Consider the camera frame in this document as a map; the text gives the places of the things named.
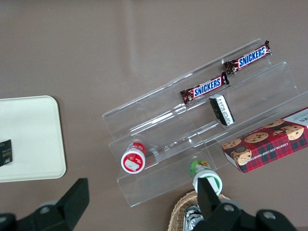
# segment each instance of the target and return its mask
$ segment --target foil wrapper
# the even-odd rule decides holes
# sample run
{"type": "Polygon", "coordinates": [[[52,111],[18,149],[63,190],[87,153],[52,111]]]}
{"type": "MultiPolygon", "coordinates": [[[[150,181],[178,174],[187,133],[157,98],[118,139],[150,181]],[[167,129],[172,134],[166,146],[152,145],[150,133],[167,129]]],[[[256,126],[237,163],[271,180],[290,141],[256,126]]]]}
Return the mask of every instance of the foil wrapper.
{"type": "Polygon", "coordinates": [[[183,231],[192,231],[201,220],[204,220],[198,205],[187,207],[184,215],[183,231]]]}

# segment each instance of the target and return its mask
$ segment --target candy bar wrapper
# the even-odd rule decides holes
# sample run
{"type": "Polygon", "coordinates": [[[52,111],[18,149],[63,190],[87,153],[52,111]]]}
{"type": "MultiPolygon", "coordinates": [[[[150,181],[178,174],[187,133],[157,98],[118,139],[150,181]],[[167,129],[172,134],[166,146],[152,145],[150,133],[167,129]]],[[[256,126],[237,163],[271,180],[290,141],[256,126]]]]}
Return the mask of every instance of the candy bar wrapper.
{"type": "Polygon", "coordinates": [[[233,124],[234,118],[223,95],[215,94],[209,97],[216,118],[225,126],[233,124]]]}
{"type": "Polygon", "coordinates": [[[204,220],[204,218],[198,205],[187,207],[184,211],[183,231],[192,231],[202,220],[204,220]]]}
{"type": "Polygon", "coordinates": [[[216,77],[214,79],[211,79],[207,81],[206,83],[200,84],[198,86],[195,86],[193,88],[189,88],[186,90],[181,91],[182,98],[184,100],[185,104],[188,104],[188,102],[199,98],[213,90],[216,90],[220,87],[222,87],[225,84],[229,84],[227,74],[225,72],[221,73],[221,76],[216,77]]]}
{"type": "Polygon", "coordinates": [[[230,60],[224,63],[225,68],[227,69],[227,73],[236,74],[238,71],[242,70],[244,67],[254,63],[255,61],[267,56],[271,55],[271,49],[269,48],[270,41],[266,40],[262,47],[255,49],[254,51],[246,54],[236,60],[230,60]]]}

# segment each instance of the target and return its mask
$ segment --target plastic jar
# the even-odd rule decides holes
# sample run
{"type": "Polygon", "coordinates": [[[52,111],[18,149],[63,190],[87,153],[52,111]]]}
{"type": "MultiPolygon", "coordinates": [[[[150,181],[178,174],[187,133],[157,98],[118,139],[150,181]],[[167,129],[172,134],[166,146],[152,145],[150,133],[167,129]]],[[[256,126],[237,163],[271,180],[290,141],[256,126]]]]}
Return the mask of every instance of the plastic jar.
{"type": "Polygon", "coordinates": [[[131,143],[121,159],[121,166],[124,171],[130,174],[141,172],[145,166],[146,149],[142,143],[131,143]]]}
{"type": "Polygon", "coordinates": [[[195,160],[189,167],[189,173],[193,178],[192,184],[198,193],[198,178],[207,178],[214,192],[219,195],[222,190],[222,181],[219,175],[214,172],[210,165],[204,160],[195,160]]]}

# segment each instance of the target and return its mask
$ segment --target chocolate chip cookie box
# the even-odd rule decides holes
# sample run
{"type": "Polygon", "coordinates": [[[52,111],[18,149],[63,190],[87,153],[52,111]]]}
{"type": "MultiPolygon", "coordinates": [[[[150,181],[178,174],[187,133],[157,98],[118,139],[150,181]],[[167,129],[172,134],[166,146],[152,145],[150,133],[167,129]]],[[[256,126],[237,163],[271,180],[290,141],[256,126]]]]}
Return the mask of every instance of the chocolate chip cookie box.
{"type": "Polygon", "coordinates": [[[246,173],[308,146],[308,107],[224,143],[226,158],[246,173]]]}

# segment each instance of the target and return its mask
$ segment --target gray table surface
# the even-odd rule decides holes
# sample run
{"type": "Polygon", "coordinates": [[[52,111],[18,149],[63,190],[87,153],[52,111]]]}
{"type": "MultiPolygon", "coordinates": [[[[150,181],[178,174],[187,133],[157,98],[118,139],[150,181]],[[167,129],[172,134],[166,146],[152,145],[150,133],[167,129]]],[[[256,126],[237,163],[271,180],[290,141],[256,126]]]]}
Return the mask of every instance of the gray table surface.
{"type": "MultiPolygon", "coordinates": [[[[270,40],[272,63],[286,60],[299,91],[307,91],[307,9],[305,0],[1,1],[0,98],[58,101],[67,172],[0,184],[0,211],[22,218],[87,177],[90,204],[76,231],[167,230],[192,185],[130,208],[102,114],[257,38],[270,40]]],[[[245,175],[227,165],[218,170],[222,193],[250,214],[271,208],[307,227],[307,152],[245,175]]]]}

